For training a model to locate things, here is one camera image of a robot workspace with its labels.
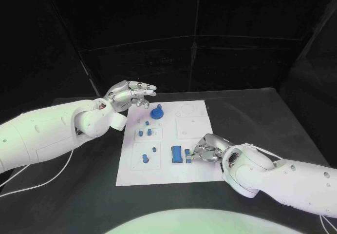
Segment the robotic hand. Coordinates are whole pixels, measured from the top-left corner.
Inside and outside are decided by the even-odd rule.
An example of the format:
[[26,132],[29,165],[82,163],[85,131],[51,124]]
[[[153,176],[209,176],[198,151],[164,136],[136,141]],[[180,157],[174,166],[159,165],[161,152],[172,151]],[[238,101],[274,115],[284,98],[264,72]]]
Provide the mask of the robotic hand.
[[61,156],[110,129],[123,130],[127,117],[118,112],[133,103],[149,108],[146,95],[156,86],[123,81],[104,98],[75,101],[30,111],[0,125],[0,173]]
[[281,204],[337,218],[337,170],[310,163],[281,159],[251,144],[234,145],[206,134],[186,159],[222,162],[223,180],[235,191],[254,198],[262,190]]

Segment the black backdrop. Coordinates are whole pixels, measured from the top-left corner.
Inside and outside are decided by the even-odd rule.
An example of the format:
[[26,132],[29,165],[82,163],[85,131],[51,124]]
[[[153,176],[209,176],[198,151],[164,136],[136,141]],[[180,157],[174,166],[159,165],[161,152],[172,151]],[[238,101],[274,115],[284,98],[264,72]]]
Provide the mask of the black backdrop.
[[159,92],[278,87],[329,0],[53,0],[104,93],[127,77]]

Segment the robot finger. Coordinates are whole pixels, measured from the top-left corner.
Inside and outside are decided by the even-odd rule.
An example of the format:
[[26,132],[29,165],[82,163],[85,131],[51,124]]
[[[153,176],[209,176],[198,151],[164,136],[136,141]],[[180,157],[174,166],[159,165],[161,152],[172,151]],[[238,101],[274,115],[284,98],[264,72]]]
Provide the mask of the robot finger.
[[131,81],[128,83],[128,87],[131,89],[146,89],[146,90],[156,90],[157,87],[154,85],[150,85],[147,83],[141,83],[141,82],[137,82],[137,81]]

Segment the blue knob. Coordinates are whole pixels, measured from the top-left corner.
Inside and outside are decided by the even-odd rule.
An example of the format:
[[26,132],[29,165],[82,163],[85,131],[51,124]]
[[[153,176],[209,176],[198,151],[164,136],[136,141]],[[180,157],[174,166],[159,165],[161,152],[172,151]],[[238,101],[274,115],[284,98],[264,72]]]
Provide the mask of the blue knob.
[[144,163],[149,163],[147,155],[143,155],[143,162],[144,162]]
[[161,104],[159,104],[157,108],[151,110],[150,115],[153,119],[160,119],[163,117],[164,112],[161,110]]

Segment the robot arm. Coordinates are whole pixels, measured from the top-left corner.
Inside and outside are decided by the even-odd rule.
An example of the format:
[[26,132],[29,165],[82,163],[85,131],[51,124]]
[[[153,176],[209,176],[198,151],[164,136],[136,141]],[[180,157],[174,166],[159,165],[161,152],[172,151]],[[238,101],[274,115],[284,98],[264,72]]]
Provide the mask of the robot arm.
[[133,103],[149,108],[144,96],[154,96],[154,90],[153,85],[123,81],[104,98],[30,111],[0,125],[0,173],[61,156],[100,137],[110,127],[121,131],[127,117],[118,112]]
[[234,145],[206,134],[187,159],[223,163],[223,180],[235,191],[254,198],[264,191],[281,204],[337,218],[337,170],[268,156],[249,144]]

